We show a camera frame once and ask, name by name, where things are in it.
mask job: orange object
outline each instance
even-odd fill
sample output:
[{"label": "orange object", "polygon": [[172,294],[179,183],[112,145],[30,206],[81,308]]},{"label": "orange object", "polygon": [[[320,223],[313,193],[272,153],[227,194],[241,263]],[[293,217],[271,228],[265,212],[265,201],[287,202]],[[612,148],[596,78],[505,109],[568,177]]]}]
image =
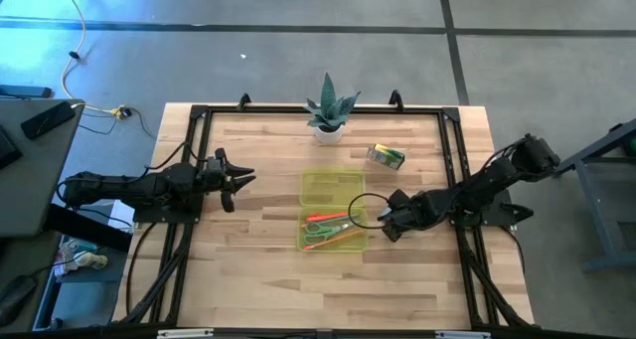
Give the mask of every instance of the orange object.
[{"label": "orange object", "polygon": [[332,215],[316,215],[316,216],[308,217],[307,222],[321,222],[321,221],[336,219],[339,217],[347,217],[347,216],[348,216],[347,213],[339,213],[339,214],[332,214]]},{"label": "orange object", "polygon": [[334,242],[336,242],[336,241],[338,241],[338,240],[342,240],[342,239],[349,238],[349,237],[351,237],[351,236],[359,235],[359,234],[361,234],[363,231],[364,231],[364,230],[357,230],[357,231],[355,231],[355,232],[351,232],[350,234],[343,235],[343,236],[340,236],[340,237],[337,237],[337,238],[333,238],[333,239],[331,239],[331,240],[323,241],[323,242],[318,243],[318,244],[315,244],[315,245],[307,245],[307,246],[305,246],[305,250],[306,250],[306,251],[309,251],[309,250],[313,250],[313,249],[315,249],[315,248],[317,248],[317,247],[321,247],[321,246],[324,246],[324,245],[329,245],[329,244],[334,243]]}]

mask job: succulent plant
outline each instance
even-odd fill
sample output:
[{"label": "succulent plant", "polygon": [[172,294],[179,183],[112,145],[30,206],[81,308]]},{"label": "succulent plant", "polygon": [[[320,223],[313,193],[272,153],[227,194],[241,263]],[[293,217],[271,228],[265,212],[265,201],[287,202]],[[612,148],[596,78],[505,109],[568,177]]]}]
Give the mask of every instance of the succulent plant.
[{"label": "succulent plant", "polygon": [[336,99],[334,84],[331,82],[329,74],[325,74],[325,82],[322,84],[322,93],[320,94],[320,106],[307,98],[305,109],[314,114],[314,118],[309,120],[307,125],[324,127],[323,130],[337,130],[340,125],[347,123],[349,113],[354,108],[358,95],[360,95],[359,91],[355,95]]}]

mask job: white cable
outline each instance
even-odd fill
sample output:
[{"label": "white cable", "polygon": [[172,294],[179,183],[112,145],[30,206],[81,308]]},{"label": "white cable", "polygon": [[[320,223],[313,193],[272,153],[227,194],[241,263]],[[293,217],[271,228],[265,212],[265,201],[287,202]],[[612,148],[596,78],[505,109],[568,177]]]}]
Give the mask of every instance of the white cable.
[{"label": "white cable", "polygon": [[[83,45],[83,41],[86,39],[86,22],[83,19],[83,14],[81,13],[80,6],[78,6],[78,3],[76,2],[76,0],[71,0],[71,1],[76,6],[76,10],[78,10],[79,18],[81,19],[81,41],[79,41],[78,46],[74,50],[74,52],[77,54],[80,51],[81,46]],[[71,66],[71,62],[73,61],[73,59],[74,59],[73,57],[69,56],[69,61],[67,62],[67,65],[64,67],[64,70],[62,71],[62,77],[61,77],[62,90],[64,91],[64,93],[67,94],[67,96],[70,99],[75,99],[69,93],[69,90],[67,89],[67,73],[69,72],[69,67]]]}]

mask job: black metal frame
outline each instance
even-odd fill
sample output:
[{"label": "black metal frame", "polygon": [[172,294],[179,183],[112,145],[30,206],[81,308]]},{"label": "black metal frame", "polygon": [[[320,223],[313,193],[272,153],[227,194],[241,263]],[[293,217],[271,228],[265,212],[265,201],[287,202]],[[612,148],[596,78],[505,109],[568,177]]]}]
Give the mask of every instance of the black metal frame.
[{"label": "black metal frame", "polygon": [[[208,149],[208,141],[210,139],[210,130],[212,128],[213,115],[215,113],[305,113],[306,110],[300,105],[267,105],[250,104],[251,100],[247,94],[241,98],[239,106],[233,104],[220,105],[193,105],[190,111],[190,119],[186,139],[189,144],[194,141],[197,123],[203,119],[203,130],[201,134],[201,142],[199,144],[198,157],[204,158]],[[399,92],[394,90],[392,93],[390,105],[393,106],[356,106],[353,109],[354,114],[404,114],[404,115],[434,115],[439,125],[439,136],[441,139],[442,156],[446,170],[446,179],[448,186],[456,183],[455,169],[448,137],[448,121],[452,126],[452,131],[457,142],[457,153],[459,156],[459,166],[462,178],[470,175],[468,166],[468,156],[464,143],[463,132],[461,128],[461,119],[459,109],[457,107],[404,107],[403,101],[399,96]],[[190,153],[184,149],[181,161],[190,161]],[[177,232],[177,224],[168,224],[168,231],[164,242],[164,248],[161,255],[159,276],[153,283],[144,299],[135,307],[136,316],[127,316],[120,322],[115,322],[103,327],[88,327],[82,329],[59,330],[53,332],[34,332],[30,334],[20,333],[20,337],[64,337],[64,338],[156,338],[159,330],[177,329],[177,319],[179,317],[179,309],[181,304],[181,296],[185,281],[185,272],[188,264],[188,252],[194,232],[193,224],[185,224],[182,239],[173,252],[174,240]],[[466,230],[460,226],[455,226],[455,234],[457,237],[458,253],[460,257],[461,270],[464,282],[464,290],[466,293],[466,304],[468,307],[468,315],[470,318],[471,328],[459,329],[460,331],[474,332],[478,337],[492,338],[607,338],[606,336],[596,336],[590,334],[568,333],[552,330],[544,330],[536,326],[527,325],[523,319],[519,318],[514,309],[510,307],[503,295],[499,292],[495,284],[490,280],[488,264],[486,260],[486,252],[483,236],[479,227],[472,229],[475,242],[476,254],[470,249],[466,239]],[[170,309],[165,320],[161,321],[159,316],[161,313],[161,303],[163,299],[164,285],[167,279],[176,270],[176,280],[170,302]],[[477,307],[477,298],[475,296],[475,288],[473,285],[473,271],[480,279],[484,286],[486,297],[488,321],[484,323],[479,314]],[[140,323],[146,310],[152,306],[149,322]],[[499,325],[498,309],[509,322],[510,326]],[[214,335],[223,336],[263,336],[276,335],[286,336],[302,333],[305,336],[315,336],[320,338],[426,338],[426,337],[451,337],[452,331],[435,331],[435,330],[357,330],[357,329],[330,329],[320,330],[317,328],[306,329],[282,329],[282,328],[209,328],[207,330]]]}]

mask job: desk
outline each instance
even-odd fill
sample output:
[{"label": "desk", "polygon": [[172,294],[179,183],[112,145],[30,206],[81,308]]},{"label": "desk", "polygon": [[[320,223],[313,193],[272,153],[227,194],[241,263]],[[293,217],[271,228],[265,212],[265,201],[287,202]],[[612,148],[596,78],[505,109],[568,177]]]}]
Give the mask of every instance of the desk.
[{"label": "desk", "polygon": [[[166,104],[153,164],[183,141],[190,108],[188,103]],[[460,107],[460,115],[470,168],[476,171],[493,152],[486,111]],[[354,114],[338,145],[321,146],[306,126],[309,117],[214,115],[208,154],[224,147],[231,162],[254,168],[257,178],[235,196],[234,213],[223,211],[218,194],[206,198],[192,239],[178,325],[469,328],[457,242],[446,223],[421,233],[409,232],[395,244],[380,231],[371,231],[369,250],[363,254],[301,253],[295,243],[299,175],[307,167],[364,169],[367,190],[385,195],[395,188],[412,195],[446,187],[436,119]],[[197,131],[195,144],[201,126]],[[374,143],[406,154],[397,172],[365,159]],[[144,228],[135,232],[131,253]],[[165,231],[165,225],[157,225],[139,251],[131,282],[133,305],[157,275]],[[485,228],[484,238],[494,282],[518,313],[532,322],[515,243],[500,229]],[[125,315],[125,280],[115,320]],[[480,285],[476,287],[485,318],[483,293]],[[164,314],[170,295],[169,282]]]}]

